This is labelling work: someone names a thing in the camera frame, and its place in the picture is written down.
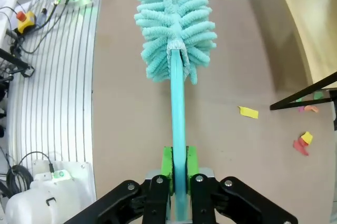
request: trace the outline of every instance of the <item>floor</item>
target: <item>floor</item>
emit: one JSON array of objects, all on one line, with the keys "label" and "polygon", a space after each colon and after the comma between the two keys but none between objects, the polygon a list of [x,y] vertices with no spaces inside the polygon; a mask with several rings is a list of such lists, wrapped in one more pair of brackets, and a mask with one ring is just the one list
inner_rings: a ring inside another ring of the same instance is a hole
[{"label": "floor", "polygon": [[[186,139],[218,180],[236,176],[299,219],[329,223],[335,181],[330,104],[320,112],[269,111],[306,85],[282,0],[209,0],[217,48],[196,86],[185,83]],[[172,144],[170,83],[146,79],[137,0],[102,0],[93,72],[93,164],[97,196],[121,181],[141,183]],[[243,117],[237,106],[260,112]],[[310,156],[292,148],[310,131]],[[219,223],[233,223],[222,217]]]}]

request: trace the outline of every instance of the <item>striped metal panel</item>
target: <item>striped metal panel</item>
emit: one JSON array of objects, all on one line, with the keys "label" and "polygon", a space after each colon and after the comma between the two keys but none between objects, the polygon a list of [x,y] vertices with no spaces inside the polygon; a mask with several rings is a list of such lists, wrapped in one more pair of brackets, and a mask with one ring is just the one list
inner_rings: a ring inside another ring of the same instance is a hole
[{"label": "striped metal panel", "polygon": [[[9,90],[9,154],[20,160],[30,151],[42,151],[51,160],[92,163],[92,70],[96,22],[100,0],[76,7],[69,4],[59,22],[36,53],[23,53],[35,68],[30,78],[16,74]],[[32,0],[40,13],[51,0]],[[23,47],[32,51],[58,17],[63,6]],[[24,165],[31,168],[40,154],[30,155]]]}]

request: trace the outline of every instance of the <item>silver bolt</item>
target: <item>silver bolt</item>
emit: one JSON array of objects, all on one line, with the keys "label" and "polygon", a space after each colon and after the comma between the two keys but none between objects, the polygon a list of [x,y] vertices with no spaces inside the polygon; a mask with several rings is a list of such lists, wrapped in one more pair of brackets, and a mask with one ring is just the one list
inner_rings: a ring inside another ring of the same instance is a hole
[{"label": "silver bolt", "polygon": [[199,176],[196,176],[195,180],[198,182],[201,182],[202,180],[204,180],[204,178],[199,175]]},{"label": "silver bolt", "polygon": [[135,189],[135,186],[133,184],[130,184],[127,186],[127,189],[132,191],[133,189]]},{"label": "silver bolt", "polygon": [[230,187],[230,186],[232,186],[232,185],[233,185],[233,182],[231,182],[230,180],[226,180],[226,181],[225,181],[225,186]]}]

